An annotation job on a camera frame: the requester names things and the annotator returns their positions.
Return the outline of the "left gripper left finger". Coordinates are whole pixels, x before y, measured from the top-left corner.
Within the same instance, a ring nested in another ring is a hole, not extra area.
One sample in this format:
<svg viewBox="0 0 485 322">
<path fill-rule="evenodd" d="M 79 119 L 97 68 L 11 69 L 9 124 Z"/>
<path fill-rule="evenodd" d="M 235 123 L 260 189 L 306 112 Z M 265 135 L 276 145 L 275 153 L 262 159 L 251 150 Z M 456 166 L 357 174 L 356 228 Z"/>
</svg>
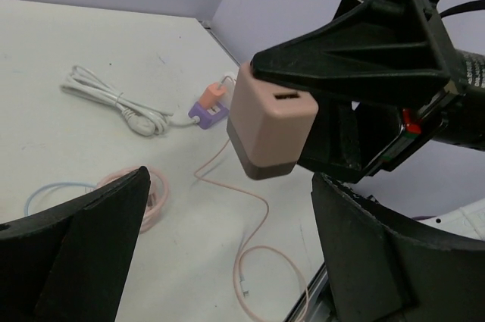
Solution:
<svg viewBox="0 0 485 322">
<path fill-rule="evenodd" d="M 3 321 L 113 321 L 150 188 L 146 167 L 1 225 Z"/>
</svg>

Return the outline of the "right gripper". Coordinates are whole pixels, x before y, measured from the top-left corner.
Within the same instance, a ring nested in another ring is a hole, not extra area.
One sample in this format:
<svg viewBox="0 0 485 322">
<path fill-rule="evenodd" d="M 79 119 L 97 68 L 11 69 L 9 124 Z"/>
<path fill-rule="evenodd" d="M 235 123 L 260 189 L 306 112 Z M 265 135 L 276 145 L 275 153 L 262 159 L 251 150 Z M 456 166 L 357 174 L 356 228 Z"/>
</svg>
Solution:
<svg viewBox="0 0 485 322">
<path fill-rule="evenodd" d="M 345 183 L 394 170 L 444 130 L 462 99 L 450 83 L 455 49 L 430 0 L 363 0 L 258 52 L 251 66 L 259 80 L 319 94 L 297 164 Z"/>
</svg>

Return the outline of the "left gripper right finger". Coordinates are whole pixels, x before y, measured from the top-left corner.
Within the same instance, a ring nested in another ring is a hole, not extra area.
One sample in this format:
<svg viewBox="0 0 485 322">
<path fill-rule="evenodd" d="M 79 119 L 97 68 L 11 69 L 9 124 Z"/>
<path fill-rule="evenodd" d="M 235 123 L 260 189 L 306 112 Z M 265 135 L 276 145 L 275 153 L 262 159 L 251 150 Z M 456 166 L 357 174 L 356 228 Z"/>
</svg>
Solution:
<svg viewBox="0 0 485 322">
<path fill-rule="evenodd" d="M 484 243 L 412 220 L 323 174 L 311 199 L 341 321 L 482 321 Z"/>
</svg>

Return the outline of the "dusty pink charger plug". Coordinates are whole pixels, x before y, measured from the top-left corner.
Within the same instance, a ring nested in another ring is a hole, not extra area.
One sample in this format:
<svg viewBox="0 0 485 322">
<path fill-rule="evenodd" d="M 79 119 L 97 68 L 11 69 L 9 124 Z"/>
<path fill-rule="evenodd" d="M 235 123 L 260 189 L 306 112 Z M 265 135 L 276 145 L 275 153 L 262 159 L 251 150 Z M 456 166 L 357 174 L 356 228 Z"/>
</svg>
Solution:
<svg viewBox="0 0 485 322">
<path fill-rule="evenodd" d="M 239 67 L 227 133 L 246 175 L 264 180 L 291 173 L 302 153 L 318 103 L 308 92 L 256 79 Z"/>
</svg>

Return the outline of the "white 80W charger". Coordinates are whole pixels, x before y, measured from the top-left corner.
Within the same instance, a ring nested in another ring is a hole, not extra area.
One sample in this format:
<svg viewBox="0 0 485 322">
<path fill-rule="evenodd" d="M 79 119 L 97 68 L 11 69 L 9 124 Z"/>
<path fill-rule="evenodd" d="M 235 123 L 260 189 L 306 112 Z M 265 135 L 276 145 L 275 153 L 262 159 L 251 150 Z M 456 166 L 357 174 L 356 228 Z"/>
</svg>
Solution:
<svg viewBox="0 0 485 322">
<path fill-rule="evenodd" d="M 233 99 L 233 93 L 236 86 L 236 74 L 226 72 L 217 83 L 217 89 L 221 90 L 223 95 L 219 102 L 227 109 L 230 109 Z"/>
</svg>

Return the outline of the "purple power strip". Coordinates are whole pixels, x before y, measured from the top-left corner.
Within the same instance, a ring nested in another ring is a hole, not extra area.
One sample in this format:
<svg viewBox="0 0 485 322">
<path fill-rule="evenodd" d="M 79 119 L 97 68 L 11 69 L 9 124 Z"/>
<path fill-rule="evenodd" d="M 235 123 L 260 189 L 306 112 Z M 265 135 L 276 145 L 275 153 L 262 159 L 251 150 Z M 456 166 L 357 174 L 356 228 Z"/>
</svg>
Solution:
<svg viewBox="0 0 485 322">
<path fill-rule="evenodd" d="M 198 126 L 203 130 L 211 128 L 227 117 L 228 114 L 229 110 L 219 102 L 208 109 L 203 108 L 196 102 L 188 112 L 190 118 L 199 120 Z"/>
</svg>

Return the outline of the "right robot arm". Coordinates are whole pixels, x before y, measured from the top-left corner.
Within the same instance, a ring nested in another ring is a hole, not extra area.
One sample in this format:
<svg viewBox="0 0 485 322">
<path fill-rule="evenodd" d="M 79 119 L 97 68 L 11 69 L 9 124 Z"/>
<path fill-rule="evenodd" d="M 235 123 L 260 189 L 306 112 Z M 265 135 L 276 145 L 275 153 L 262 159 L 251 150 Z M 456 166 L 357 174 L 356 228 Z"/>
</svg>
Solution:
<svg viewBox="0 0 485 322">
<path fill-rule="evenodd" d="M 484 57 L 458 50 L 439 0 L 342 0 L 324 27 L 255 54 L 255 78 L 319 106 L 298 163 L 357 183 L 431 140 L 484 148 Z"/>
</svg>

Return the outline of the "aluminium right rail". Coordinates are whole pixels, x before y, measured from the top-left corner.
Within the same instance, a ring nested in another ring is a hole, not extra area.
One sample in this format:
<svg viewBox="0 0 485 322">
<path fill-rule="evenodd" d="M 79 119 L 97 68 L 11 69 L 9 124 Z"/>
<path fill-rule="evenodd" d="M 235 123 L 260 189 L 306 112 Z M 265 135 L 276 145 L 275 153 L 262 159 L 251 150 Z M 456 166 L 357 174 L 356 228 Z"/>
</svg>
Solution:
<svg viewBox="0 0 485 322">
<path fill-rule="evenodd" d="M 209 20 L 199 20 L 200 25 L 205 31 L 214 39 L 214 41 L 224 50 L 224 52 L 230 57 L 234 64 L 238 67 L 241 65 L 240 61 L 231 53 L 228 47 L 221 41 L 216 32 L 212 29 L 211 22 Z"/>
</svg>

